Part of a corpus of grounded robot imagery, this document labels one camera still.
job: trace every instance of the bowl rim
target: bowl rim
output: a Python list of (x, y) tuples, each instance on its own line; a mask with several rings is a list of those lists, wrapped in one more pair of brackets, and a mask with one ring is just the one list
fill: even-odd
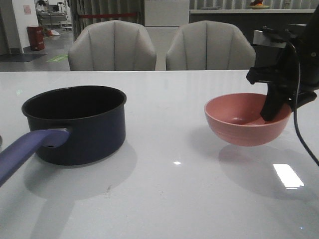
[(230, 94), (225, 94), (225, 95), (220, 95), (220, 96), (217, 96), (215, 98), (212, 98), (210, 99), (208, 102), (206, 102), (205, 106), (204, 106), (204, 111), (205, 111), (205, 114), (207, 117), (215, 120), (215, 121), (218, 121), (220, 123), (224, 123), (224, 124), (228, 124), (228, 125), (234, 125), (234, 126), (237, 126), (237, 127), (265, 127), (267, 125), (274, 125), (274, 124), (279, 124), (281, 123), (282, 121), (286, 121), (289, 119), (291, 113), (292, 113), (292, 109), (291, 107), (287, 104), (287, 103), (284, 103), (283, 107), (288, 107), (289, 109), (289, 114), (284, 117), (283, 119), (281, 120), (278, 120), (278, 121), (275, 121), (275, 122), (270, 122), (270, 123), (266, 123), (266, 124), (236, 124), (236, 123), (229, 123), (229, 122), (225, 122), (225, 121), (221, 121), (219, 119), (216, 119), (215, 117), (212, 117), (206, 110), (207, 108), (207, 105), (215, 100), (215, 99), (218, 99), (218, 98), (221, 98), (221, 97), (225, 97), (225, 96), (230, 96), (230, 95), (261, 95), (261, 96), (266, 96), (265, 94), (260, 94), (260, 93), (249, 93), (249, 92), (242, 92), (242, 93), (230, 93)]

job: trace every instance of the red trash bin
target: red trash bin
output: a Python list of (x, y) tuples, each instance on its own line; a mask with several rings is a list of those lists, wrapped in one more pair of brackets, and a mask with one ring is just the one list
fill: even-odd
[(28, 26), (27, 32), (29, 36), (30, 47), (32, 51), (44, 49), (44, 41), (42, 34), (42, 26)]

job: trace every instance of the black cable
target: black cable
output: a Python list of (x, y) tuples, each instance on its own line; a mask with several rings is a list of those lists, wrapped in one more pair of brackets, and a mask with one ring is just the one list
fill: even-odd
[(299, 131), (298, 119), (297, 119), (297, 107), (298, 107), (298, 93), (299, 93), (300, 84), (301, 84), (301, 67), (300, 67), (300, 62), (299, 62), (299, 59), (298, 59), (298, 54), (297, 54), (297, 50), (296, 50), (295, 46), (291, 42), (287, 42), (287, 44), (294, 51), (294, 55), (296, 57), (296, 61), (297, 61), (297, 65), (298, 65), (298, 84), (297, 84), (297, 88), (296, 88), (296, 92), (295, 92), (294, 109), (293, 109), (294, 110), (295, 131), (296, 131), (296, 134), (297, 134), (301, 144), (305, 148), (305, 150), (308, 152), (308, 154), (311, 156), (311, 158), (314, 160), (314, 162), (319, 166), (319, 160), (316, 158), (314, 153), (310, 150), (310, 148), (308, 147), (308, 145), (304, 141), (304, 139), (303, 139), (303, 137), (302, 137), (302, 135), (300, 134), (300, 131)]

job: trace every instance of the chair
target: chair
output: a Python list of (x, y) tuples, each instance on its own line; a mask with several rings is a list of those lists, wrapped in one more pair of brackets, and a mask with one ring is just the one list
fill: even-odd
[(144, 26), (112, 20), (84, 28), (68, 60), (71, 71), (148, 71), (156, 52)]
[(199, 21), (181, 26), (166, 54), (167, 70), (240, 70), (254, 66), (256, 52), (238, 27)]

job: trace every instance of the door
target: door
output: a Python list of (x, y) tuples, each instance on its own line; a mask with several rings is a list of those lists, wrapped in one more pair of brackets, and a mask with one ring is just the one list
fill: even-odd
[(0, 8), (0, 56), (9, 54), (6, 34), (3, 25), (2, 13)]

